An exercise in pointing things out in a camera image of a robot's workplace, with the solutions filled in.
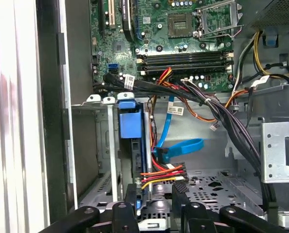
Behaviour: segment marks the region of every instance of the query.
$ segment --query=cable tie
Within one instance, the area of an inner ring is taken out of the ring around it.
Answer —
[[[207,103],[208,101],[211,101],[211,98],[206,98],[206,99],[204,100],[204,103]]]

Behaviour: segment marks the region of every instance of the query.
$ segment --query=green circuit board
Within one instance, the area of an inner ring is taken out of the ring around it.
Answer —
[[[216,3],[218,0],[135,0],[134,14],[135,41],[128,42],[122,29],[121,0],[114,0],[115,26],[105,26],[104,36],[100,33],[100,17],[103,23],[108,23],[106,12],[109,12],[108,0],[91,1],[91,35],[92,54],[98,57],[98,66],[94,66],[95,82],[102,82],[102,77],[108,72],[109,64],[119,64],[119,74],[130,74],[136,79],[154,81],[154,75],[141,76],[137,70],[137,54],[166,55],[206,53],[209,51],[232,51],[230,37],[211,39],[195,39],[193,31],[198,21],[193,16],[195,9]],[[98,4],[102,2],[103,12]],[[207,11],[207,24],[210,30],[230,25],[229,7]],[[232,68],[219,72],[190,73],[181,78],[198,77],[193,79],[196,84],[205,84],[206,91],[230,91]]]

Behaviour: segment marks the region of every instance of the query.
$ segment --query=silver metal sheet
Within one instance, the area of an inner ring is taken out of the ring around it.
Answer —
[[[286,137],[289,137],[289,122],[262,124],[262,181],[264,183],[289,183]]]
[[[0,0],[1,233],[49,225],[43,129],[35,1]]]
[[[113,104],[107,106],[107,117],[109,126],[109,147],[110,147],[110,163],[112,175],[112,196],[113,201],[118,201],[118,183],[117,183],[117,166],[116,166],[116,149],[115,149],[115,133],[114,133],[114,117]]]

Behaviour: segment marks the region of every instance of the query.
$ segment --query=sata port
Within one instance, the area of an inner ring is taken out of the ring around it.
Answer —
[[[108,68],[109,68],[109,70],[111,70],[111,69],[118,69],[118,68],[119,68],[119,65],[118,65],[118,64],[109,64],[109,65],[108,65]]]
[[[111,74],[118,74],[119,73],[119,69],[109,69],[109,72]]]

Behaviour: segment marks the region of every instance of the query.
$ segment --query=motherboard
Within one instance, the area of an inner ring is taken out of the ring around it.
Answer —
[[[107,72],[155,82],[171,67],[173,78],[190,79],[204,91],[230,91],[232,38],[219,30],[231,25],[230,6],[206,8],[219,2],[91,0],[94,82],[102,83]],[[219,33],[202,36],[202,26]]]

